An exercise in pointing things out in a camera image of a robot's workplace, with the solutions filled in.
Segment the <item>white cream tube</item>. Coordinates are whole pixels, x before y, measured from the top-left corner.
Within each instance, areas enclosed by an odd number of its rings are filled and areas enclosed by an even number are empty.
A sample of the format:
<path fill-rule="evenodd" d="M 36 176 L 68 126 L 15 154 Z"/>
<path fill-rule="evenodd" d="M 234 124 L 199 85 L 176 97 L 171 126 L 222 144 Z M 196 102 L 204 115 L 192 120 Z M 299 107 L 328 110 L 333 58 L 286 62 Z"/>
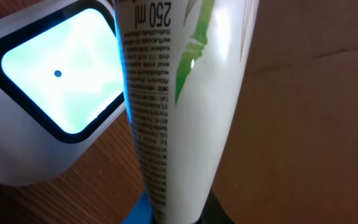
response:
<path fill-rule="evenodd" d="M 114 1 L 124 98 L 156 223 L 196 223 L 226 145 L 258 0 Z"/>

